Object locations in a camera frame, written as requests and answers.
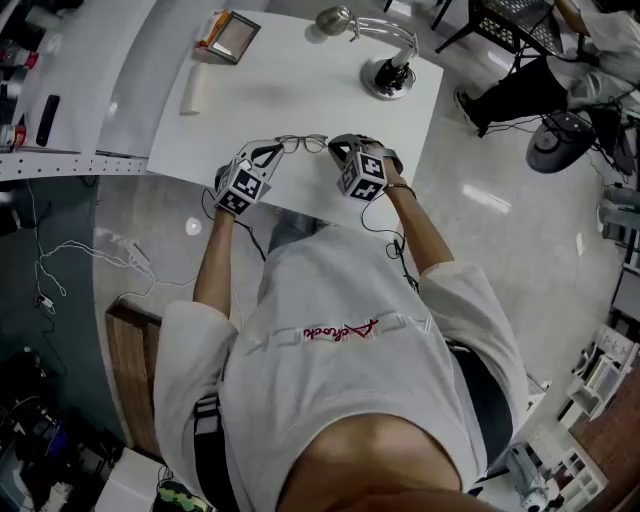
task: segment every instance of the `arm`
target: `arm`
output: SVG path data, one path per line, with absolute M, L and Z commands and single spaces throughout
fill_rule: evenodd
M 556 7 L 571 30 L 578 32 L 579 34 L 589 35 L 589 31 L 587 30 L 587 26 L 584 24 L 580 10 L 571 0 L 556 0 Z
M 390 184 L 406 184 L 389 158 L 385 160 L 385 169 Z M 387 196 L 398 212 L 409 250 L 420 275 L 436 263 L 453 261 L 453 254 L 451 254 L 449 247 L 418 201 L 415 200 L 411 191 L 399 187 L 388 188 Z
M 211 238 L 204 253 L 193 301 L 206 304 L 229 318 L 231 314 L 231 236 L 234 218 L 224 210 L 216 211 Z

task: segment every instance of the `hand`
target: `hand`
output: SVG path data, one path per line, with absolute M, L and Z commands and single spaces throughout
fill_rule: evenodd
M 381 148 L 381 147 L 383 147 L 383 146 L 381 146 L 377 142 L 372 142 L 371 144 L 367 145 L 367 148 L 371 148 L 371 149 Z M 393 184 L 393 185 L 397 185 L 397 184 L 406 185 L 407 184 L 405 179 L 402 178 L 400 176 L 400 174 L 398 174 L 398 171 L 396 169 L 396 165 L 393 163 L 393 159 L 391 159 L 391 158 L 385 158 L 384 159 L 384 169 L 387 172 L 387 183 Z

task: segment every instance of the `lamp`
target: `lamp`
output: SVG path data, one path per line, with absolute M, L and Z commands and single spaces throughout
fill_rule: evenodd
M 360 34 L 389 34 L 402 39 L 408 47 L 391 59 L 369 61 L 360 70 L 360 79 L 365 88 L 376 98 L 395 100 L 405 96 L 413 87 L 415 74 L 409 60 L 418 54 L 418 38 L 412 32 L 395 23 L 377 18 L 360 18 L 348 7 L 337 6 L 325 9 L 306 32 L 307 39 L 318 43 L 329 36 L 337 36 L 347 29 L 353 30 L 354 39 Z

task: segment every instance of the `black pants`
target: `black pants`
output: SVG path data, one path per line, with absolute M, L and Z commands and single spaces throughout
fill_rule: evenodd
M 464 109 L 480 128 L 493 122 L 550 114 L 567 108 L 567 91 L 555 79 L 545 57 L 512 73 Z

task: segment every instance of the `desk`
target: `desk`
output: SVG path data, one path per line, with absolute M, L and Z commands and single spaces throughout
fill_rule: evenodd
M 442 69 L 421 58 L 411 67 L 417 80 L 397 101 L 369 96 L 360 84 L 368 59 L 397 50 L 349 34 L 312 44 L 304 37 L 309 21 L 275 14 L 241 12 L 262 29 L 237 66 L 205 66 L 210 91 L 200 115 L 180 116 L 179 106 L 193 60 L 187 56 L 160 119 L 147 169 L 213 186 L 217 169 L 247 142 L 278 135 L 320 133 L 333 138 L 362 133 L 396 150 L 411 183 L 431 122 Z M 365 203 L 343 197 L 339 169 L 327 151 L 314 155 L 300 147 L 285 155 L 264 201 L 328 222 L 362 228 Z M 383 197 L 366 214 L 367 225 L 395 229 L 398 218 Z

